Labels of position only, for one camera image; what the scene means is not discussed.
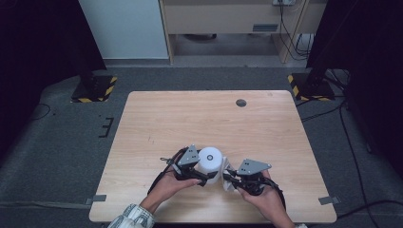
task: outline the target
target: black cable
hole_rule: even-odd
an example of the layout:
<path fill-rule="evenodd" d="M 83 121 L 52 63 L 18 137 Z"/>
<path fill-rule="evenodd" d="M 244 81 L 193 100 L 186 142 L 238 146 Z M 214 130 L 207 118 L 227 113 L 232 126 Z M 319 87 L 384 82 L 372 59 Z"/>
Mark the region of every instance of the black cable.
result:
<path fill-rule="evenodd" d="M 288 37 L 290 38 L 291 46 L 293 47 L 293 49 L 294 49 L 295 51 L 297 51 L 296 47 L 294 46 L 293 39 L 291 38 L 290 33 L 288 32 L 288 29 L 287 29 L 287 27 L 285 27 L 285 24 L 284 24 L 284 20 L 283 20 L 284 4 L 282 3 L 281 0 L 279 0 L 278 2 L 279 2 L 279 13 L 280 13 L 279 38 L 280 38 L 281 42 L 282 42 L 282 43 L 285 45 L 285 47 L 287 48 L 287 51 L 288 51 L 288 53 L 290 54 L 290 56 L 291 56 L 292 59 L 297 60 L 297 61 L 306 60 L 306 59 L 307 59 L 306 57 L 303 58 L 303 59 L 295 58 L 294 55 L 293 55 L 293 53 L 291 52 L 291 50 L 290 50 L 290 49 L 288 48 L 288 46 L 285 44 L 285 41 L 282 39 L 281 31 L 282 31 L 282 27 L 284 27 L 286 34 L 287 34 Z"/>
<path fill-rule="evenodd" d="M 332 112 L 338 110 L 339 108 L 341 108 L 341 107 L 344 105 L 345 102 L 346 102 L 346 100 L 344 100 L 340 105 L 338 105 L 337 107 L 335 107 L 335 108 L 333 108 L 333 109 L 331 109 L 331 110 L 329 110 L 329 111 L 322 112 L 322 113 L 319 113 L 319 114 L 315 114 L 315 115 L 310 116 L 310 117 L 301 118 L 301 121 L 302 121 L 302 122 L 307 122 L 307 121 L 310 121 L 310 120 L 312 120 L 312 119 L 314 119 L 314 118 L 317 118 L 317 117 L 319 117 L 319 116 L 323 116 L 323 115 L 332 113 Z"/>
<path fill-rule="evenodd" d="M 46 116 L 49 114 L 49 112 L 51 111 L 51 108 L 50 108 L 50 106 L 49 106 L 48 104 L 40 103 L 40 104 L 38 104 L 38 105 L 43 105 L 43 106 L 47 107 L 47 108 L 48 108 L 48 111 L 47 111 L 47 113 L 45 113 L 45 115 L 43 115 L 43 116 L 41 116 L 41 117 L 38 117 L 38 118 L 30 119 L 30 121 L 38 121 L 38 120 L 41 120 L 42 118 L 46 117 Z"/>
<path fill-rule="evenodd" d="M 341 111 L 341 107 L 342 107 L 342 105 L 339 106 L 338 113 L 340 115 L 340 120 L 341 120 L 341 124 L 343 126 L 344 133 L 346 134 L 347 142 L 349 143 L 350 150 L 351 150 L 352 155 L 353 155 L 356 172 L 358 174 L 359 187 L 360 187 L 361 193 L 362 193 L 362 198 L 364 199 L 364 204 L 367 206 L 368 205 L 367 195 L 365 194 L 365 191 L 364 191 L 364 184 L 362 182 L 361 172 L 359 171 L 358 161 L 356 160 L 356 156 L 355 156 L 355 152 L 354 152 L 354 149 L 353 149 L 353 146 L 352 146 L 352 142 L 350 140 L 350 136 L 349 136 L 349 133 L 347 131 L 346 124 L 344 123 L 344 120 L 343 120 L 343 114 L 342 114 L 342 111 Z M 378 228 L 379 226 L 378 226 L 377 222 L 375 221 L 375 219 L 373 217 L 373 214 L 371 213 L 370 208 L 368 206 L 366 208 L 367 208 L 367 212 L 368 212 L 368 215 L 370 216 L 371 221 L 374 223 L 375 227 Z"/>
<path fill-rule="evenodd" d="M 337 219 L 344 219 L 344 218 L 347 218 L 348 216 L 351 216 L 354 213 L 356 213 L 358 211 L 361 211 L 363 209 L 366 209 L 366 208 L 369 208 L 369 207 L 372 207 L 372 206 L 376 206 L 376 205 L 379 205 L 379 204 L 385 204 L 385 203 L 393 203 L 393 204 L 403 206 L 403 202 L 399 202 L 399 201 L 396 201 L 396 200 L 388 200 L 388 199 L 378 200 L 378 201 L 371 202 L 371 203 L 369 203 L 367 205 L 357 207 L 356 209 L 353 209 L 350 212 L 347 212 L 347 213 L 345 213 L 343 215 L 337 216 Z M 315 226 L 317 226 L 317 224 L 310 225 L 309 227 L 312 228 L 312 227 L 315 227 Z"/>

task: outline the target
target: black cable on floor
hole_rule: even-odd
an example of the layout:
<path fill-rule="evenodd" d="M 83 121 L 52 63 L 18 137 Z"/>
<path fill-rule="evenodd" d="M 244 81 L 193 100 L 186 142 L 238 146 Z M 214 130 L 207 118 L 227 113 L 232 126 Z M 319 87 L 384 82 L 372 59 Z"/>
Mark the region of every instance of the black cable on floor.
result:
<path fill-rule="evenodd" d="M 360 187 L 360 189 L 361 189 L 362 198 L 364 199 L 364 205 L 366 206 L 366 209 L 367 209 L 368 215 L 370 216 L 371 221 L 373 222 L 373 224 L 375 225 L 375 227 L 378 228 L 379 225 L 377 224 L 376 220 L 374 219 L 374 216 L 373 216 L 373 214 L 371 213 L 370 207 L 367 206 L 367 205 L 368 205 L 367 195 L 365 194 L 365 191 L 364 191 L 364 184 L 363 184 L 363 182 L 362 182 L 361 172 L 360 172 L 360 170 L 359 170 L 358 161 L 357 161 L 356 156 L 355 156 L 355 152 L 354 152 L 354 149 L 353 149 L 352 142 L 351 142 L 351 140 L 350 140 L 349 133 L 348 133 L 348 131 L 347 131 L 346 124 L 344 123 L 344 119 L 343 119 L 343 114 L 342 114 L 342 111 L 341 111 L 341 107 L 342 107 L 342 105 L 339 107 L 338 113 L 339 113 L 339 115 L 340 115 L 341 124 L 342 124 L 342 126 L 343 126 L 343 130 L 344 130 L 344 133 L 345 133 L 345 135 L 346 135 L 347 142 L 349 143 L 349 146 L 350 146 L 350 151 L 352 152 L 352 155 L 353 155 L 353 159 L 354 159 L 354 163 L 355 163 L 355 169 L 356 169 L 356 172 L 357 172 L 357 174 L 358 174 L 359 187 Z"/>
<path fill-rule="evenodd" d="M 41 120 L 42 118 L 46 117 L 46 116 L 49 114 L 49 112 L 51 111 L 51 108 L 50 108 L 50 106 L 49 106 L 48 104 L 40 103 L 40 104 L 38 104 L 38 105 L 43 105 L 43 106 L 47 107 L 47 108 L 48 108 L 48 111 L 47 111 L 47 113 L 45 113 L 45 115 L 43 115 L 43 116 L 41 116 L 41 117 L 38 117 L 38 118 L 30 119 L 30 121 L 38 121 L 38 120 Z"/>

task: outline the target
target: sleeve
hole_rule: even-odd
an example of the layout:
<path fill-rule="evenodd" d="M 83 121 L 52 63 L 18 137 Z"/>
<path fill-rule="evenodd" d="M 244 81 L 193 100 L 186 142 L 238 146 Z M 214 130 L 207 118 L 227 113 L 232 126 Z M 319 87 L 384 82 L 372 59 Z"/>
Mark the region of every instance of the sleeve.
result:
<path fill-rule="evenodd" d="M 151 228 L 154 223 L 151 213 L 140 205 L 130 204 L 122 215 L 109 224 L 108 228 Z"/>

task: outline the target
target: wooden table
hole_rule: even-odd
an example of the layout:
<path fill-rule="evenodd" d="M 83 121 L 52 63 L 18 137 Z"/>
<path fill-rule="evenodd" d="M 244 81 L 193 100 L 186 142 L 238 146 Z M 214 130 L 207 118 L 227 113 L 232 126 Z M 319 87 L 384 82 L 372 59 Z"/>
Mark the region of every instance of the wooden table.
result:
<path fill-rule="evenodd" d="M 246 106 L 236 105 L 243 99 Z M 128 96 L 89 218 L 111 221 L 140 203 L 170 158 L 184 146 L 217 147 L 238 168 L 243 159 L 272 164 L 294 222 L 336 220 L 293 98 L 288 91 L 142 91 Z M 157 210 L 159 222 L 267 222 L 221 180 L 182 190 Z"/>

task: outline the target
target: human hand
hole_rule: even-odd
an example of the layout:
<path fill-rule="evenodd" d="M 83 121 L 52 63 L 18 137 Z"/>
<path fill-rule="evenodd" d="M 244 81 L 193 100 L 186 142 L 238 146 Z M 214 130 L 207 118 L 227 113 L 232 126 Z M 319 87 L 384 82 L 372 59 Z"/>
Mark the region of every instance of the human hand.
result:
<path fill-rule="evenodd" d="M 140 206 L 151 214 L 154 214 L 162 202 L 170 199 L 182 189 L 197 185 L 200 182 L 201 180 L 198 179 L 177 180 L 171 166 L 157 182 L 148 196 L 143 199 Z"/>
<path fill-rule="evenodd" d="M 265 178 L 270 179 L 270 174 L 267 170 L 261 171 L 261 173 Z M 259 196 L 251 196 L 241 188 L 237 188 L 237 190 L 245 201 L 255 205 L 260 213 L 266 219 L 270 220 L 276 227 L 295 227 L 282 205 L 278 192 L 271 186 L 265 186 L 263 192 Z"/>

